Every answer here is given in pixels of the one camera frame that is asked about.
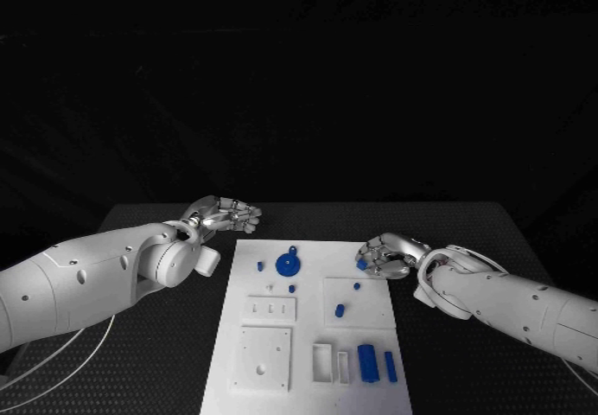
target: table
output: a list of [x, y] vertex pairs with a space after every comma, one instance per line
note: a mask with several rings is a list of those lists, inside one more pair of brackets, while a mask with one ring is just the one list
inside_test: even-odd
[[[258, 203], [252, 235], [219, 233], [208, 245], [222, 254], [210, 278], [196, 273], [115, 316], [97, 356], [72, 380], [14, 414], [199, 414], [236, 239], [366, 241], [403, 233], [432, 247], [465, 246], [506, 269], [550, 284], [546, 270], [501, 206], [491, 202]], [[176, 220], [187, 204], [117, 205], [99, 231]], [[598, 412], [598, 398], [563, 362], [474, 319], [461, 321], [412, 296], [415, 275], [391, 281], [391, 298], [414, 414]], [[13, 389], [23, 401], [59, 381], [88, 357], [107, 322]], [[17, 373], [71, 335], [33, 342]]]

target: white platform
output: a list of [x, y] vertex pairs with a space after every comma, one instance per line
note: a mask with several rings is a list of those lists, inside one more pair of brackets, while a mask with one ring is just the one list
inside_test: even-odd
[[[411, 415], [396, 330], [330, 328], [324, 324], [324, 278], [354, 278], [354, 282], [376, 279], [367, 278], [354, 266], [354, 254], [362, 244], [306, 240], [238, 240], [202, 415]], [[282, 253], [288, 252], [291, 245], [298, 248], [301, 269], [294, 277], [287, 278], [275, 270], [275, 261]], [[264, 263], [262, 272], [257, 269], [258, 261]], [[391, 301], [386, 281], [383, 283], [379, 285], [385, 287], [379, 293], [379, 303]], [[271, 293], [265, 289], [268, 285], [272, 286]], [[294, 324], [284, 324], [275, 320], [259, 324], [244, 323], [248, 297], [295, 298]], [[242, 326], [290, 329], [290, 382], [285, 387], [281, 386], [277, 393], [235, 388], [233, 378], [241, 370], [235, 356], [242, 347]], [[331, 344], [331, 384], [313, 381], [313, 345], [317, 343]], [[380, 381], [372, 384], [363, 383], [360, 377], [357, 346], [365, 343], [375, 346], [380, 372]], [[342, 385], [339, 381], [340, 351], [347, 352], [349, 385]], [[383, 360], [386, 351], [392, 351], [395, 360], [399, 378], [396, 383], [389, 382]]]

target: robotic hand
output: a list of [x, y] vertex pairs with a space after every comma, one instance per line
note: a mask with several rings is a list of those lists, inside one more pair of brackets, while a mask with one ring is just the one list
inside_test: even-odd
[[354, 260], [389, 279], [418, 270], [414, 297], [450, 316], [474, 316], [533, 347], [598, 372], [598, 303], [510, 275], [483, 255], [450, 245], [428, 245], [385, 233], [362, 246]]
[[219, 254], [202, 244], [216, 230], [251, 233], [261, 214], [208, 196], [183, 219], [68, 240], [1, 271], [0, 353], [102, 322], [195, 268], [209, 276]]

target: blue shape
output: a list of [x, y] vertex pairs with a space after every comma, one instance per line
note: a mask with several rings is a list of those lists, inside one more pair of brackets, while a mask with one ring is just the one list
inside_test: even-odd
[[386, 370], [389, 372], [389, 381], [396, 382], [395, 360], [392, 359], [392, 352], [383, 352], [383, 359], [386, 360]]
[[343, 304], [339, 304], [339, 305], [336, 306], [336, 312], [334, 312], [334, 315], [336, 315], [337, 317], [342, 317], [342, 316], [343, 316], [343, 314], [344, 314], [344, 305], [343, 305]]
[[357, 261], [357, 268], [362, 271], [367, 268], [367, 263], [362, 259]]
[[297, 258], [297, 248], [290, 248], [290, 253], [282, 253], [277, 259], [277, 271], [284, 277], [293, 277], [301, 268], [300, 258]]
[[359, 368], [362, 369], [362, 381], [367, 383], [378, 382], [380, 375], [378, 373], [376, 351], [372, 344], [363, 344], [357, 347]]

